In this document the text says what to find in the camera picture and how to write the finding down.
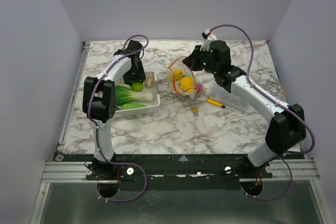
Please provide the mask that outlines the white perforated plastic basket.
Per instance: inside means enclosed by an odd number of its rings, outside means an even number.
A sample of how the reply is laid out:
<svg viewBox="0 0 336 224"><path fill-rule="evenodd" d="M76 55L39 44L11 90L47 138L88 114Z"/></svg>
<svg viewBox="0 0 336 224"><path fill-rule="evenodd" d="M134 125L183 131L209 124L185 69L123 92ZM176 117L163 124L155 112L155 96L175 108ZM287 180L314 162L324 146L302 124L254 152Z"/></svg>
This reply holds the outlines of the white perforated plastic basket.
<svg viewBox="0 0 336 224"><path fill-rule="evenodd" d="M144 114L150 114L154 113L158 110L158 107L160 105L160 95L159 95L159 87L157 82L157 76L153 71L146 72L146 80L152 79L154 80L154 86L151 88L144 87L144 89L141 91L143 92L151 92L153 94L153 100L149 102L132 102L135 104L142 104L145 105L145 107L142 108L135 108L135 109L127 109L123 110L121 106L118 106L120 110L117 110L115 112L115 117L125 117L125 116L133 116L133 115L144 115Z"/></svg>

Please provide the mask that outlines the clear zip bag orange zipper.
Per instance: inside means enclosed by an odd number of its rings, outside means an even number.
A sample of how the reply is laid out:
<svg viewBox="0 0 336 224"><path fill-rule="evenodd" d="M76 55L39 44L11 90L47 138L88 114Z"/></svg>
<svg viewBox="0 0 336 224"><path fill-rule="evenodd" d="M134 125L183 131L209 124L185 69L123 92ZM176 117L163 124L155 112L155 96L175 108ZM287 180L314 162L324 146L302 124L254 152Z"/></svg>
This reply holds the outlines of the clear zip bag orange zipper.
<svg viewBox="0 0 336 224"><path fill-rule="evenodd" d="M184 59L186 56L178 57L165 66L166 81L174 95L183 100L192 100L200 97L205 90L194 72L183 63Z"/></svg>

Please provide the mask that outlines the light green cabbage toy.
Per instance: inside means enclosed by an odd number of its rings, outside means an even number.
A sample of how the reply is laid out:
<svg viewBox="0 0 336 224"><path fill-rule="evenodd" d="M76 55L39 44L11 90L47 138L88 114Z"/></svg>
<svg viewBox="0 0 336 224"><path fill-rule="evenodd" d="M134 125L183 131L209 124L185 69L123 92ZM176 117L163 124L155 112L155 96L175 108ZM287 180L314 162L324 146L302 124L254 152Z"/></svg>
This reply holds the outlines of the light green cabbage toy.
<svg viewBox="0 0 336 224"><path fill-rule="evenodd" d="M135 92L141 92L144 89L144 84L142 82L133 82L131 84L131 90Z"/></svg>

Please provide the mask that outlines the orange peach toy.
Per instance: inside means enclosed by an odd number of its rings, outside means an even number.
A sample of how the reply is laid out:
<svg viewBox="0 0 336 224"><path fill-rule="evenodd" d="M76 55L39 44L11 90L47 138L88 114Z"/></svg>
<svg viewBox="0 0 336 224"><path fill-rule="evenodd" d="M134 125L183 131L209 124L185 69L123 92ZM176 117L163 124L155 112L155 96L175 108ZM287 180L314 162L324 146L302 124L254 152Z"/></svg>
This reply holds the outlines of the orange peach toy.
<svg viewBox="0 0 336 224"><path fill-rule="evenodd" d="M197 96L202 95L204 93L204 87L203 87L203 85L201 83L197 83L196 87L197 87L196 95Z"/></svg>

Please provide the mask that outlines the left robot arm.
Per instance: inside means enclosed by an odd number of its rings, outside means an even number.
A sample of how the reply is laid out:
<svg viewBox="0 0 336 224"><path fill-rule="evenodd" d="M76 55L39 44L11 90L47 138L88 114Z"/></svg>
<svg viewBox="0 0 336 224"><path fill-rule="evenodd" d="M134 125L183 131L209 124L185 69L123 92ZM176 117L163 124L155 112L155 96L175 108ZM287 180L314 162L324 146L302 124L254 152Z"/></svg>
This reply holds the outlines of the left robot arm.
<svg viewBox="0 0 336 224"><path fill-rule="evenodd" d="M111 163L115 151L111 142L111 119L116 108L116 84L144 82L145 72L141 62L141 52L145 46L129 39L123 49L116 51L111 63L96 77L87 77L83 86L82 110L91 121L94 140L94 158L102 162L98 173L104 179L116 175L116 166Z"/></svg>

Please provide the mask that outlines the yellow lemon toy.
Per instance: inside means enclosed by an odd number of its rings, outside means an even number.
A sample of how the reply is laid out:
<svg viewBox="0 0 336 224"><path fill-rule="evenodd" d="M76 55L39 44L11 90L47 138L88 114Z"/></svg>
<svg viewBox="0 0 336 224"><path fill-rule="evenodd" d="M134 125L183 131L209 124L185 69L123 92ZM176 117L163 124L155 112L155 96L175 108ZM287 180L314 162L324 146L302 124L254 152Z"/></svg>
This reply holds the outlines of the yellow lemon toy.
<svg viewBox="0 0 336 224"><path fill-rule="evenodd" d="M193 93L194 88L194 80L191 76L186 76L181 79L180 88L183 92Z"/></svg>

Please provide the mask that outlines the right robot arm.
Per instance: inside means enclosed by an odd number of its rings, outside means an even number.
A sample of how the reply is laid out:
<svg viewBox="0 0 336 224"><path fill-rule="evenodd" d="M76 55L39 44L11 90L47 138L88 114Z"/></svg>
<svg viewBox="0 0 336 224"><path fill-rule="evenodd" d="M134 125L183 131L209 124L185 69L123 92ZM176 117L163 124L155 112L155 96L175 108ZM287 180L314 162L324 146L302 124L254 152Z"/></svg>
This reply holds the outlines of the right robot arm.
<svg viewBox="0 0 336 224"><path fill-rule="evenodd" d="M268 122L265 143L251 151L241 165L246 177L255 177L261 165L306 138L303 108L298 104L288 105L250 84L246 73L232 64L230 48L224 41L212 41L206 51L202 51L200 45L195 46L183 63L192 71L204 70L213 74L220 87L251 105Z"/></svg>

